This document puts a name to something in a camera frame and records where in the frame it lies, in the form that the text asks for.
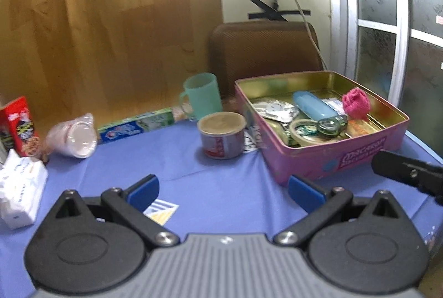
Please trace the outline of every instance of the pink towel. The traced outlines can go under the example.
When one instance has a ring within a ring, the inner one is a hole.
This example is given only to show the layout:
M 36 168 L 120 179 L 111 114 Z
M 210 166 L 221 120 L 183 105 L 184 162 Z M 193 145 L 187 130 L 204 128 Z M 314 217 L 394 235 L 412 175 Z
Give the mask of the pink towel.
M 371 110 L 371 103 L 368 96 L 360 88 L 350 90 L 342 97 L 343 110 L 355 120 L 367 120 L 366 116 Z

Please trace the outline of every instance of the mug rim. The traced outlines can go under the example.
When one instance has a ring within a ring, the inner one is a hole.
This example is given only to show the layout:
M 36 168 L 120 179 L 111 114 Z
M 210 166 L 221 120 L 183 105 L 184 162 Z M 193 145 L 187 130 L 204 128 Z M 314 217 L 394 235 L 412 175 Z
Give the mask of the mug rim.
M 212 80 L 211 80 L 210 82 L 208 82 L 208 83 L 205 83 L 203 86 L 200 86 L 200 87 L 194 87 L 194 88 L 189 88 L 189 87 L 187 87 L 187 84 L 188 84 L 188 82 L 189 82 L 190 79 L 194 79 L 194 78 L 196 78 L 197 76 L 202 76 L 202 75 L 210 75 L 211 78 L 212 78 Z M 184 90 L 187 90 L 187 89 L 200 89 L 200 88 L 206 87 L 207 85 L 209 85 L 209 84 L 211 84 L 211 83 L 213 82 L 213 79 L 214 79 L 214 78 L 217 79 L 217 76 L 216 76 L 215 74 L 211 73 L 211 72 L 202 72 L 202 73 L 194 74 L 193 76 L 188 77 L 188 78 L 183 82 L 183 89 L 184 89 Z

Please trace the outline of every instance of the white cable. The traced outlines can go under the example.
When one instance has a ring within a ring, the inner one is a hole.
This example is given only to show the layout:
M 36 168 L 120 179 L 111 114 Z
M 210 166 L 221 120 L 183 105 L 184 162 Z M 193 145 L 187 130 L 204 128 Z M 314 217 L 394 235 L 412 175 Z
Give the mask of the white cable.
M 298 3 L 297 0 L 294 0 L 294 1 L 295 1 L 295 4 L 297 5 L 298 10 L 300 11 L 300 14 L 301 14 L 302 18 L 303 18 L 303 22 L 304 22 L 305 27 L 306 27 L 307 35 L 309 36 L 309 39 L 311 40 L 312 45 L 314 46 L 315 50 L 317 51 L 318 55 L 320 56 L 322 64 L 323 64 L 325 70 L 327 71 L 328 70 L 328 66 L 325 63 L 325 60 L 323 59 L 323 56 L 320 53 L 320 50 L 318 49 L 317 44 L 315 43 L 314 39 L 312 38 L 311 30 L 309 29 L 309 25 L 307 24 L 306 17 L 305 17 L 305 15 L 303 13 L 302 7 L 300 6 L 300 4 Z

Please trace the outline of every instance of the pink sticker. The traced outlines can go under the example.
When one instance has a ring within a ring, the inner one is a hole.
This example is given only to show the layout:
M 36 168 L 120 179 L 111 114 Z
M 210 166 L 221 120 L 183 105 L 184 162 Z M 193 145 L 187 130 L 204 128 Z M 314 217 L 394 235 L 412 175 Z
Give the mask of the pink sticker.
M 383 137 L 375 142 L 368 144 L 367 146 L 346 153 L 340 161 L 339 169 L 374 155 L 383 148 L 383 146 L 385 145 L 385 141 L 386 137 Z

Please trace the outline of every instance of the container lid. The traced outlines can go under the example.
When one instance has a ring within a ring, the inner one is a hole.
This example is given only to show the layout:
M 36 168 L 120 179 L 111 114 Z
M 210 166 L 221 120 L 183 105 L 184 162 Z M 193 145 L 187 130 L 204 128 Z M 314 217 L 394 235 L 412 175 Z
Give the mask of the container lid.
M 94 126 L 88 122 L 74 123 L 68 131 L 66 142 L 74 157 L 89 157 L 97 147 Z
M 289 132 L 295 141 L 302 146 L 314 146 L 317 144 L 333 143 L 338 139 L 323 138 L 318 134 L 317 121 L 298 120 L 289 125 Z
M 217 112 L 203 117 L 197 127 L 209 135 L 234 134 L 246 127 L 246 119 L 235 112 Z

